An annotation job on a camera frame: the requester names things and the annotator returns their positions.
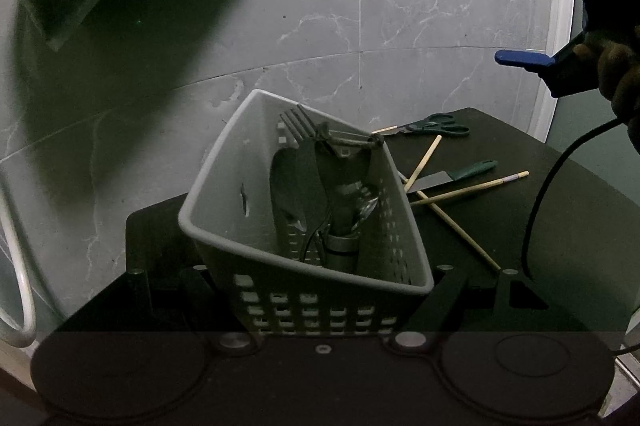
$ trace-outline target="green knife handle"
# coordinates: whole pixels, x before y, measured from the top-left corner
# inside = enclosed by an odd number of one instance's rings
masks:
[[[474,175],[478,175],[484,173],[485,171],[492,170],[498,165],[498,161],[494,160],[486,160],[480,161],[472,164],[471,166],[467,166],[466,168],[462,168],[456,171],[449,171],[447,174],[451,177],[452,180],[459,181],[460,179],[466,179],[469,177],[473,177]]]

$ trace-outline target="basket rim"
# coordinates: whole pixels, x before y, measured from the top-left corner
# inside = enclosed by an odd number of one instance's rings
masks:
[[[207,246],[215,247],[222,251],[228,252],[229,254],[235,254],[246,258],[248,260],[254,260],[255,262],[266,263],[268,265],[278,266],[281,268],[285,268],[290,271],[294,271],[300,274],[306,274],[313,276],[314,278],[325,278],[331,279],[335,281],[341,281],[351,284],[357,284],[359,286],[365,286],[368,288],[376,289],[376,290],[386,290],[388,292],[393,292],[395,294],[406,294],[406,295],[426,295],[428,294],[434,287],[433,275],[431,274],[431,269],[428,263],[427,255],[424,250],[424,244],[422,242],[422,237],[420,236],[420,232],[418,231],[418,227],[415,223],[415,219],[413,218],[413,213],[411,207],[409,206],[408,199],[405,197],[402,202],[405,205],[404,210],[410,216],[409,225],[412,228],[412,234],[417,241],[418,248],[418,262],[420,267],[424,271],[425,283],[423,285],[408,285],[404,283],[398,283],[395,281],[385,281],[379,280],[375,278],[368,278],[366,276],[360,276],[357,274],[348,274],[344,272],[334,271],[325,269],[318,265],[309,265],[306,263],[298,262],[297,260],[292,260],[290,258],[284,258],[277,254],[271,254],[260,249],[255,249],[255,247],[246,246],[245,244],[240,244],[239,242],[235,242],[233,240],[229,240],[224,236],[220,236],[219,234],[215,234],[213,232],[205,231],[204,229],[196,226],[191,221],[191,215],[193,214],[193,210],[195,204],[198,200],[198,196],[201,193],[202,187],[206,182],[207,177],[209,176],[209,172],[213,166],[213,163],[218,155],[218,152],[222,148],[226,139],[231,132],[231,129],[241,117],[243,113],[243,109],[254,101],[255,98],[259,97],[267,97],[277,99],[279,101],[285,101],[288,103],[295,104],[295,101],[291,99],[284,98],[283,96],[278,96],[276,94],[272,94],[271,92],[267,92],[266,90],[261,90],[256,88],[252,90],[244,101],[240,104],[240,106],[236,109],[233,116],[229,119],[226,126],[223,128],[222,132],[216,139],[215,144],[209,151],[209,155],[207,159],[204,161],[202,168],[200,169],[195,182],[193,183],[185,201],[180,208],[180,212],[178,213],[178,224],[182,231],[192,239],[195,239]],[[340,124],[346,125],[350,128],[353,128],[356,131],[362,131],[357,127],[354,127],[352,124],[345,122],[337,117],[330,116],[324,112],[316,110],[312,107],[305,108],[309,111],[318,114],[322,117],[333,120],[334,122],[338,122]],[[385,144],[383,144],[383,152],[386,154],[388,161],[391,164],[394,164],[393,158],[391,157],[391,153]],[[399,177],[395,177],[397,188],[402,189],[400,184]]]

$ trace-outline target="hand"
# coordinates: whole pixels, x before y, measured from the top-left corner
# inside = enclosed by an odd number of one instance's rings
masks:
[[[636,43],[640,42],[640,26],[635,36]],[[630,45],[617,41],[619,35],[611,32],[589,32],[574,53],[597,67],[600,93],[611,101],[613,113],[627,121],[629,140],[640,153],[640,116],[633,116],[640,109],[640,56]]]

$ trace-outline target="silver screw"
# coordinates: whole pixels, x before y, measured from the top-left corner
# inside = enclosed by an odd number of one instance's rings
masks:
[[[402,348],[418,348],[427,342],[426,336],[421,332],[399,332],[395,337],[396,343]]]
[[[329,345],[316,345],[316,354],[328,354],[331,350]]]
[[[220,345],[232,350],[239,350],[251,345],[251,337],[245,332],[226,332],[220,336]]]

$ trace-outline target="scissors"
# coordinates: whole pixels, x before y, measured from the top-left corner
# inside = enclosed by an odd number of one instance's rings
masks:
[[[468,126],[456,123],[451,114],[432,114],[425,119],[411,122],[404,126],[390,126],[373,133],[393,135],[395,133],[407,133],[415,135],[449,135],[452,137],[464,137],[469,135]]]

